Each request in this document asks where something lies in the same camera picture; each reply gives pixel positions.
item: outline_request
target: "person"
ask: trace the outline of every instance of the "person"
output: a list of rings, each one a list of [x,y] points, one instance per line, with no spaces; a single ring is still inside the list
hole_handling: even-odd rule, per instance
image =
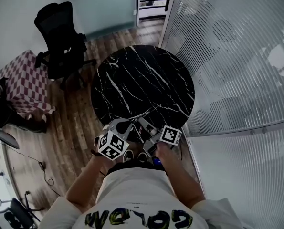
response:
[[[205,200],[200,185],[165,143],[155,155],[165,171],[156,170],[146,153],[127,150],[104,178],[96,205],[88,208],[104,156],[93,156],[65,197],[44,215],[40,229],[243,228],[227,199]]]
[[[6,80],[7,78],[0,80],[0,128],[9,124],[23,130],[45,133],[47,128],[47,118],[45,115],[42,116],[41,121],[34,120],[31,114],[25,119],[20,116],[6,100]]]

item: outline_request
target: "white t-shirt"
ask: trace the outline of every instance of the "white t-shirt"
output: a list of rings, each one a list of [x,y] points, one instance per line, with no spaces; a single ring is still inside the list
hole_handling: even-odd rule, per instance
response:
[[[204,200],[192,209],[175,197],[164,171],[128,168],[104,178],[96,205],[82,214],[59,197],[40,229],[239,229],[243,228],[227,199]]]

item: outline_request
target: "black office chair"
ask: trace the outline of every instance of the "black office chair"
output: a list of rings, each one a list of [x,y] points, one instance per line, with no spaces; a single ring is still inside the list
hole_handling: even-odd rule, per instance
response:
[[[96,60],[84,61],[86,37],[75,31],[72,4],[70,2],[51,3],[38,12],[34,23],[44,37],[48,48],[47,52],[38,54],[35,67],[40,67],[41,63],[47,65],[47,77],[51,80],[63,77],[61,89],[65,88],[66,80],[73,73],[86,87],[87,84],[78,70],[88,63],[96,65]]]
[[[16,139],[7,132],[4,132],[2,129],[0,129],[0,141],[15,149],[20,149],[20,146]]]
[[[27,194],[29,194],[29,192],[25,192],[26,206],[24,206],[17,199],[13,198],[11,200],[10,206],[5,210],[0,211],[0,229],[37,228],[36,224],[33,221],[33,217],[39,222],[40,220],[34,215],[33,212],[43,209],[30,209],[26,197]]]

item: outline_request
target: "chair armrest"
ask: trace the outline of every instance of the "chair armrest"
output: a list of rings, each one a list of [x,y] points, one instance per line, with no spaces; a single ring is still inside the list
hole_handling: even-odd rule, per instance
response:
[[[86,36],[82,33],[77,34],[77,36],[79,37],[80,40],[82,40],[83,42],[87,42]]]
[[[40,52],[38,56],[36,57],[36,62],[35,62],[35,68],[39,68],[41,66],[41,63],[45,64],[48,66],[48,62],[44,59],[44,57],[48,56],[50,53],[49,51],[46,52]]]

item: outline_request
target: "glass wall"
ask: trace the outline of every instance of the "glass wall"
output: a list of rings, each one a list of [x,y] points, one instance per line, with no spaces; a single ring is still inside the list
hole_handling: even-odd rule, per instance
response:
[[[284,0],[175,0],[162,47],[194,82],[184,130],[207,197],[283,229]]]

